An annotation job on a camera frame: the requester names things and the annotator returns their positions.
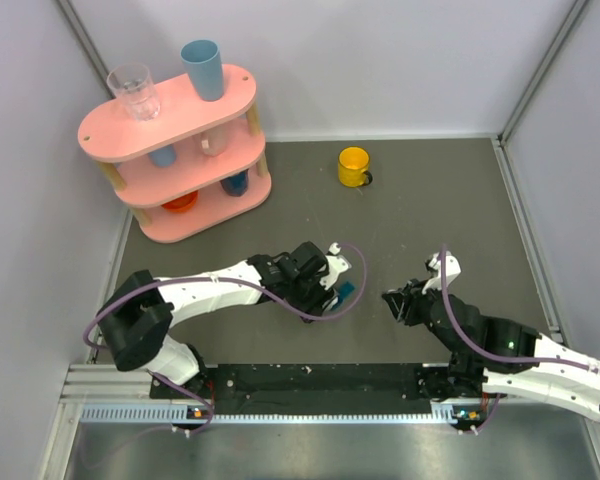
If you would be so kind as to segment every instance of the yellow cup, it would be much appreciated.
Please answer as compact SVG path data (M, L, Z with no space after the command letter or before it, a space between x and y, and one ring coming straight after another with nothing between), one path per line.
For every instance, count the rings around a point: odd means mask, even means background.
M347 187L363 187L373 181L369 154L360 147L348 147L338 158L338 178Z

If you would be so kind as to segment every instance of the blue cup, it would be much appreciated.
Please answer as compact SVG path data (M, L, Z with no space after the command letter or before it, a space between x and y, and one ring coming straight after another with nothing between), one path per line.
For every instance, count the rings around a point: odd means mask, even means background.
M241 197L249 188L249 171L245 170L231 177L220 180L220 185L228 195Z
M167 145L149 152L149 158L156 167L168 167L176 161L176 149L173 148L173 145Z
M224 95L220 50L211 40L195 40L180 51L189 79L202 100L214 102Z

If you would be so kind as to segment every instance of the pink shelf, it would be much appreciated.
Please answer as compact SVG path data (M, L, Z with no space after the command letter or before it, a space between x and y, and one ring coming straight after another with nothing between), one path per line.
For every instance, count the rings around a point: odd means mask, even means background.
M101 162L125 162L242 115L255 101L256 82L244 68L223 69L225 94L215 102L201 100L184 74L156 85L161 107L153 120L135 121L117 100L96 107L78 129L80 146Z
M249 189L243 196L230 197L220 183L214 183L200 190L197 203L186 213L161 207L147 210L151 224L142 226L142 231L156 242L173 243L257 207L269 196L271 176L259 177L255 170L249 169Z
M174 145L177 159L169 167L156 167L147 155L123 163L118 171L127 187L116 194L133 207L156 207L255 164L264 152L264 135L251 136L242 118L231 120L225 128L229 144L216 157L204 155L199 140L188 137Z

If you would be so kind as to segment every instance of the wooden post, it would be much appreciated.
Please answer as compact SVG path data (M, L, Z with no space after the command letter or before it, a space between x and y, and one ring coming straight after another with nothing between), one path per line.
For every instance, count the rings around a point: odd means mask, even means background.
M247 110L247 123L249 124L249 133L252 136L260 135L262 128L260 128L260 117L258 116L258 107L255 102Z
M96 161L96 164L100 167L100 170L102 170L104 176L107 177L107 180L111 182L113 188L116 190L122 190L127 186L127 182L124 181L124 178L122 178L120 172L118 172L118 169L113 163Z
M267 157L264 156L264 152L262 152L262 156L258 163L256 164L258 168L258 176L266 177L269 174L269 167L267 167Z
M129 210L131 210L133 216L136 217L136 220L138 220L140 226L146 227L151 225L151 217L149 216L146 210L136 207L129 207Z

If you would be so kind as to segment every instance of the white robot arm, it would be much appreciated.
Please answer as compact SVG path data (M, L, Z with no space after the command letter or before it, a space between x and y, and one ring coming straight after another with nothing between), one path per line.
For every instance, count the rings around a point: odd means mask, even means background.
M460 274L460 264L450 254L445 262L450 283ZM484 316L450 295L454 325L442 298L441 266L438 255L433 255L426 262L430 279L412 280L404 288L384 293L383 299L398 322L408 326L423 323L452 352L446 396L516 395L600 423L599 360L512 320Z
M205 368L204 362L192 345L176 342L168 335L171 327L221 308L266 302L269 298L263 291L305 314L320 316L342 299L343 293L335 285L350 268L337 244L325 254L313 243L305 242L291 253L254 255L232 267L191 277L190 283L169 285L168 278L154 278L146 270L136 272L103 308L156 280L166 281L167 285L135 296L105 316L99 325L118 370L147 369L184 385Z

